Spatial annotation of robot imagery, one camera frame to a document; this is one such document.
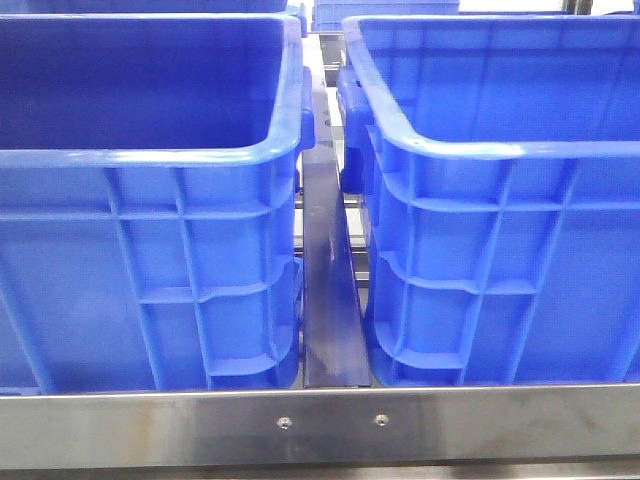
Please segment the blue crate rear left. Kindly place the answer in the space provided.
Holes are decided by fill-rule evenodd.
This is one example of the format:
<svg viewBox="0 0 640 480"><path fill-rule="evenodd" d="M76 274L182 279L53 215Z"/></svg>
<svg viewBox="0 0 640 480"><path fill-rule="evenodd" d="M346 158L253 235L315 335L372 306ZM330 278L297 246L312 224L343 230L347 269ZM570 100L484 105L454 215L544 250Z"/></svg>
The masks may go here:
<svg viewBox="0 0 640 480"><path fill-rule="evenodd" d="M296 17L307 36L306 7L286 0L1 0L2 14L275 13Z"/></svg>

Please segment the blue crate rear right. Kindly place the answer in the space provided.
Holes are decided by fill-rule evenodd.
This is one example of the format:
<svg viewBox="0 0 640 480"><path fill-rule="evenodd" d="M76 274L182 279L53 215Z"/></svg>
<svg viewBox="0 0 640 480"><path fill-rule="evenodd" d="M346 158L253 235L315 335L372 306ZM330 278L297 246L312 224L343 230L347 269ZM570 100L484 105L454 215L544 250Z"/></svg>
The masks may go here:
<svg viewBox="0 0 640 480"><path fill-rule="evenodd" d="M362 15L453 15L459 12L454 0L327 0L315 1L312 30L339 31L341 22L350 16Z"/></svg>

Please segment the left rail screw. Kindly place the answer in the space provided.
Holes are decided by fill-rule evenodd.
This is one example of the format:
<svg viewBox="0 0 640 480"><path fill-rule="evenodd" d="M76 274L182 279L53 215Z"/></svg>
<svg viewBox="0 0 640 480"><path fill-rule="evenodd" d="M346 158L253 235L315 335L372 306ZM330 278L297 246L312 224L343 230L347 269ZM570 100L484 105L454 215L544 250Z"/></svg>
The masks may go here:
<svg viewBox="0 0 640 480"><path fill-rule="evenodd" d="M279 428L283 430L288 430L292 426L292 420L290 417L287 417L287 416L280 417L277 420L277 425Z"/></svg>

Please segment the blue plastic crate left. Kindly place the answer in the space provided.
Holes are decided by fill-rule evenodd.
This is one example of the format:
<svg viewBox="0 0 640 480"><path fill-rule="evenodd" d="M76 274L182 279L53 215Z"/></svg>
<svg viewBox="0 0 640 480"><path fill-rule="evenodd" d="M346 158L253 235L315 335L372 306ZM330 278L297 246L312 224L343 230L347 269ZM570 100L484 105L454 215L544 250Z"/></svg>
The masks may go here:
<svg viewBox="0 0 640 480"><path fill-rule="evenodd" d="M287 388L314 143L279 14L1 18L1 391Z"/></svg>

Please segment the rail screw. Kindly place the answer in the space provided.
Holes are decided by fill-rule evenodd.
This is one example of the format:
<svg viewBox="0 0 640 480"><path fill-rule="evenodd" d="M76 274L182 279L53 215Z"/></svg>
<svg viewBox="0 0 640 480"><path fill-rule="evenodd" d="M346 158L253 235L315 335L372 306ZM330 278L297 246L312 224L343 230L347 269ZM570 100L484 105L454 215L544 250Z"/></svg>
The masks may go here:
<svg viewBox="0 0 640 480"><path fill-rule="evenodd" d="M389 424L389 417L384 413L379 413L374 417L374 423L378 427L385 427Z"/></svg>
<svg viewBox="0 0 640 480"><path fill-rule="evenodd" d="M279 428L283 430L288 430L292 426L292 420L290 417L287 417L287 416L280 417L277 420L277 425Z"/></svg>

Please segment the right rail screw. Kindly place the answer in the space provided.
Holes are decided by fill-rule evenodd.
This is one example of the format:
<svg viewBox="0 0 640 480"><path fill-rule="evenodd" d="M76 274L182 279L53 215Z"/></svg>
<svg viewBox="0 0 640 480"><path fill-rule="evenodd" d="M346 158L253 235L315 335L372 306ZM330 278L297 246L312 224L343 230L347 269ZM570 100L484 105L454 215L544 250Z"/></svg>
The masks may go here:
<svg viewBox="0 0 640 480"><path fill-rule="evenodd" d="M378 427L385 427L389 424L389 417L384 413L379 413L374 417L374 423Z"/></svg>

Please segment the blue plastic crate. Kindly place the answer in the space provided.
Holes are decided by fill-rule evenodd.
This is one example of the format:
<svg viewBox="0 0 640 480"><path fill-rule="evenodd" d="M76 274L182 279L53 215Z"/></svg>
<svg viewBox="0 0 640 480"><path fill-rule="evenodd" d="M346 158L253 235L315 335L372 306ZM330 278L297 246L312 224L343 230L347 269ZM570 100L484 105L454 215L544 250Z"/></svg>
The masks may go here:
<svg viewBox="0 0 640 480"><path fill-rule="evenodd" d="M287 388L314 143L279 14L1 18L1 391Z"/></svg>
<svg viewBox="0 0 640 480"><path fill-rule="evenodd" d="M639 19L352 16L386 386L639 378Z"/></svg>

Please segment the stainless steel front rail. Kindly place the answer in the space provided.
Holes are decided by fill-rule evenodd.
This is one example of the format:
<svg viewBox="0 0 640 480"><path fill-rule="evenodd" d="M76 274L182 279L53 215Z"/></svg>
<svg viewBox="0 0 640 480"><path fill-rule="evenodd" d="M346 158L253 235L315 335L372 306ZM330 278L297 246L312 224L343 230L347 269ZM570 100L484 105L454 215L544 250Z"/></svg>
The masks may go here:
<svg viewBox="0 0 640 480"><path fill-rule="evenodd" d="M378 427L384 413L389 424ZM288 430L278 427L290 417ZM637 459L635 384L1 400L6 470Z"/></svg>

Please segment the blue plastic crate right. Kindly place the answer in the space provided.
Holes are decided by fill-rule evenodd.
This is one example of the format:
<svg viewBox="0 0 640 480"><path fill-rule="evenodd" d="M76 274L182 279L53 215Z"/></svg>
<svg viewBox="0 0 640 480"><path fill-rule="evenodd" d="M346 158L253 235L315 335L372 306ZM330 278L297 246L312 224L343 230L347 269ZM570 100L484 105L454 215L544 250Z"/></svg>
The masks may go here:
<svg viewBox="0 0 640 480"><path fill-rule="evenodd" d="M639 378L639 19L352 16L386 386Z"/></svg>

